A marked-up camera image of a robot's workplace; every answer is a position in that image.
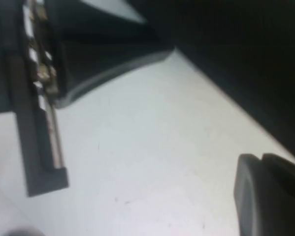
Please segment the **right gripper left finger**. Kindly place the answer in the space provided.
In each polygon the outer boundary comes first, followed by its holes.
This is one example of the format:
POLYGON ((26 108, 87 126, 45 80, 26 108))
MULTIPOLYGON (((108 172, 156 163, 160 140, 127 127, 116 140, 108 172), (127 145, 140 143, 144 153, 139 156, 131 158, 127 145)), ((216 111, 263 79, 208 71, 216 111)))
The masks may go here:
POLYGON ((295 198, 252 154, 238 159, 234 200, 241 236, 295 236, 295 198))

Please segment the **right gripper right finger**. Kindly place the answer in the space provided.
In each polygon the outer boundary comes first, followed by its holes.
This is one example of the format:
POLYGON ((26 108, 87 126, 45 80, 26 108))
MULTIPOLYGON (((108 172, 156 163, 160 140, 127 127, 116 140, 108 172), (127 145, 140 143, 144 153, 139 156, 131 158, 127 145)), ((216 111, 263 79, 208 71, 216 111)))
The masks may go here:
POLYGON ((295 198, 295 164, 272 153, 264 154, 262 163, 271 172, 280 187, 295 198))

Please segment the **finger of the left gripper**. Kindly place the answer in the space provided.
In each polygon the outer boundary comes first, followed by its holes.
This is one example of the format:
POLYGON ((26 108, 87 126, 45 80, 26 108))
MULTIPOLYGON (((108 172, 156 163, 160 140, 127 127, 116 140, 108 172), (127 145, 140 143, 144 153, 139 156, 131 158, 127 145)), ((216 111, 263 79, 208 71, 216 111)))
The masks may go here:
POLYGON ((45 9, 48 51, 57 72, 57 108, 124 73, 164 60, 174 49, 148 24, 79 0, 47 0, 45 9))

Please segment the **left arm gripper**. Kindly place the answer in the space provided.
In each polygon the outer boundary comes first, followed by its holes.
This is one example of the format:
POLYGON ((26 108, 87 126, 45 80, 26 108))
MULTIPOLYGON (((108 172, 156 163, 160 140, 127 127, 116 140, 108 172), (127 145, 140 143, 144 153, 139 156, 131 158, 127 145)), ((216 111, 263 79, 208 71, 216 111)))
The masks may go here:
POLYGON ((53 161, 46 112, 29 74, 21 2, 0 1, 0 113, 14 112, 29 197, 65 189, 65 167, 53 161))

